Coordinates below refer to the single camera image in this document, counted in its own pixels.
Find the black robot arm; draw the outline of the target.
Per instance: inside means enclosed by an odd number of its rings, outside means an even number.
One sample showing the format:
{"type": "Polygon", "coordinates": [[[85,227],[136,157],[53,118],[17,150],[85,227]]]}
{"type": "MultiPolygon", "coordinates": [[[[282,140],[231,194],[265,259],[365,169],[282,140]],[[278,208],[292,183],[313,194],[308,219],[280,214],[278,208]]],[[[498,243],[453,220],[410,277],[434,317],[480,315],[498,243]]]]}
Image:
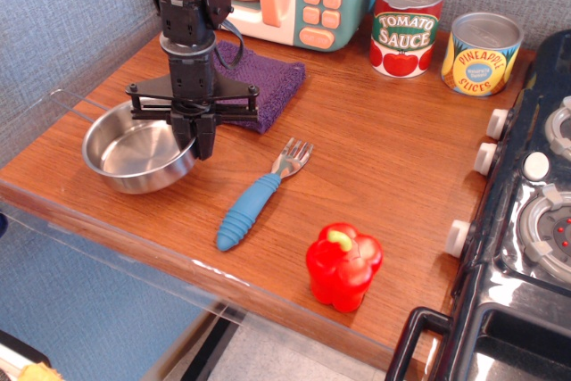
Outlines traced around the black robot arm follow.
{"type": "Polygon", "coordinates": [[[154,0],[161,17],[160,43],[168,56],[169,74],[132,83],[126,88],[136,120],[164,120],[180,148],[192,146],[200,160],[212,156],[216,128],[228,121],[255,121],[254,84],[223,76],[217,66],[233,70],[244,48],[227,61],[219,52],[216,32],[239,30],[228,21],[232,0],[154,0]]]}

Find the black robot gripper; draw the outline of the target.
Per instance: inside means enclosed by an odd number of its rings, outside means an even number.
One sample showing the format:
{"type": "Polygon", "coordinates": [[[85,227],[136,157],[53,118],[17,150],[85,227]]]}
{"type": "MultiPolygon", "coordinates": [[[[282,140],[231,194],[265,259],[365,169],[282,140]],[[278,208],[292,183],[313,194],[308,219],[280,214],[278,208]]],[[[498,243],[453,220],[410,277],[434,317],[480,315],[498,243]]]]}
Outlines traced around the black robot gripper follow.
{"type": "Polygon", "coordinates": [[[126,87],[131,114],[136,120],[170,122],[181,151],[194,142],[195,134],[196,153],[205,161],[213,153],[217,118],[223,122],[256,121],[260,90],[217,70],[220,55],[215,44],[203,50],[175,45],[165,52],[169,57],[169,74],[126,87]]]}

